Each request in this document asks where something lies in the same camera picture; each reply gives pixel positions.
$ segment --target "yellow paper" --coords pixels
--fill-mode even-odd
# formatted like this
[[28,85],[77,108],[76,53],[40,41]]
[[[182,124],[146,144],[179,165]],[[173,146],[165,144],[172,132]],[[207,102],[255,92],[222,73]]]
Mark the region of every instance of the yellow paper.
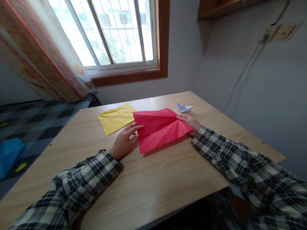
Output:
[[133,122],[132,112],[136,112],[136,110],[131,105],[124,104],[98,115],[106,136]]

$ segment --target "power cord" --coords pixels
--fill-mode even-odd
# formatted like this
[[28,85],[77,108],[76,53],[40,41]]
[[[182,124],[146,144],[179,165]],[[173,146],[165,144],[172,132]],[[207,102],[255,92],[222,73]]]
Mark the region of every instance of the power cord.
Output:
[[[271,26],[275,26],[275,25],[280,21],[280,19],[281,19],[282,16],[284,15],[284,13],[285,13],[285,11],[286,11],[286,9],[288,8],[288,6],[289,6],[290,3],[291,3],[290,0],[286,0],[286,5],[285,5],[284,9],[283,9],[282,12],[279,14],[279,16],[278,16],[276,22],[273,23],[273,24],[271,24]],[[256,52],[257,52],[257,50],[258,50],[260,44],[261,44],[261,43],[264,43],[264,44],[265,44],[266,41],[267,41],[268,39],[269,39],[269,34],[265,34],[264,37],[263,37],[263,39],[262,39],[262,40],[259,42],[259,44],[257,45],[257,47],[256,47],[256,49],[255,49],[255,51],[254,51],[254,53],[252,54],[252,56],[251,56],[250,59],[248,60],[247,64],[245,65],[245,67],[244,67],[244,69],[243,69],[243,71],[242,71],[240,77],[238,78],[238,80],[237,80],[237,82],[236,82],[236,84],[235,84],[235,86],[234,86],[234,88],[233,88],[233,90],[232,90],[232,92],[231,92],[230,98],[229,98],[228,103],[227,103],[227,105],[226,105],[226,107],[225,107],[225,109],[224,109],[224,112],[227,110],[228,106],[230,105],[230,103],[231,103],[231,101],[232,101],[233,94],[234,94],[234,92],[236,91],[236,88],[237,88],[237,86],[238,86],[238,83],[239,83],[239,81],[241,80],[241,78],[242,78],[242,76],[243,76],[243,74],[244,74],[244,72],[245,72],[247,66],[249,65],[249,63],[251,62],[251,60],[253,59],[253,57],[255,56],[255,54],[256,54]]]
[[284,13],[285,13],[285,11],[286,11],[286,9],[288,8],[289,5],[290,5],[290,0],[286,0],[286,5],[285,5],[284,9],[282,10],[282,12],[280,13],[280,15],[278,16],[277,21],[270,26],[276,25],[281,20],[282,16],[284,15]]
[[244,69],[243,69],[243,71],[242,71],[240,77],[238,78],[238,80],[237,80],[237,82],[236,82],[234,88],[232,89],[230,98],[229,98],[228,103],[227,103],[227,105],[226,105],[226,107],[225,107],[225,109],[224,109],[224,112],[227,110],[228,106],[230,105],[230,103],[231,103],[231,101],[232,101],[233,94],[234,94],[234,92],[236,91],[236,88],[237,88],[237,86],[238,86],[238,83],[239,83],[239,81],[241,80],[241,78],[242,78],[242,76],[243,76],[243,74],[244,74],[244,72],[245,72],[247,66],[249,65],[249,63],[251,62],[251,60],[253,59],[253,57],[255,56],[255,54],[256,54],[256,52],[257,52],[259,46],[261,45],[261,43],[264,43],[264,44],[265,44],[266,41],[269,39],[269,36],[270,36],[269,34],[265,34],[265,35],[264,35],[263,39],[259,42],[259,44],[257,45],[257,47],[256,47],[256,49],[255,49],[255,51],[254,51],[254,53],[252,54],[252,56],[250,57],[250,59],[249,59],[248,62],[246,63],[246,65],[245,65],[245,67],[244,67]]

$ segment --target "wooden shelf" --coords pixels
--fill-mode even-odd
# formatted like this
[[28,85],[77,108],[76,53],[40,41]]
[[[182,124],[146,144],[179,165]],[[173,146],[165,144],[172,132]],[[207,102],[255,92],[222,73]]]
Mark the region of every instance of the wooden shelf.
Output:
[[268,0],[201,0],[198,20],[216,19]]

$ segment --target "electrical outlet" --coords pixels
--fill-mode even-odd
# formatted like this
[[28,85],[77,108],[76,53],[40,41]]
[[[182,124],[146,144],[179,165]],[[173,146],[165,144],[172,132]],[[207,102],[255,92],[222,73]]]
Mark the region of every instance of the electrical outlet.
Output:
[[299,28],[299,26],[303,22],[297,24],[283,24],[279,27],[276,35],[274,36],[273,40],[289,40],[295,31]]
[[275,25],[275,26],[268,26],[266,27],[263,32],[262,35],[260,36],[258,43],[263,41],[263,39],[265,38],[266,35],[269,35],[268,39],[266,40],[265,43],[269,43],[272,38],[274,37],[274,35],[276,34],[276,31],[278,30],[280,26],[279,25]]

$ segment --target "table top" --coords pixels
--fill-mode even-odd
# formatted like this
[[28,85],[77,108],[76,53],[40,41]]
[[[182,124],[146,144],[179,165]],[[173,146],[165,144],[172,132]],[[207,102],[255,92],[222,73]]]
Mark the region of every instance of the table top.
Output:
[[[193,105],[186,113],[202,125],[246,144],[275,163],[285,157],[193,92],[128,102],[137,111]],[[121,130],[105,136],[98,115],[127,102],[81,109],[0,202],[0,229],[7,229],[49,190],[52,178],[99,149],[109,150]],[[230,185],[190,144],[186,134],[149,154],[137,147],[121,163],[124,170],[86,212],[82,229],[135,229]]]

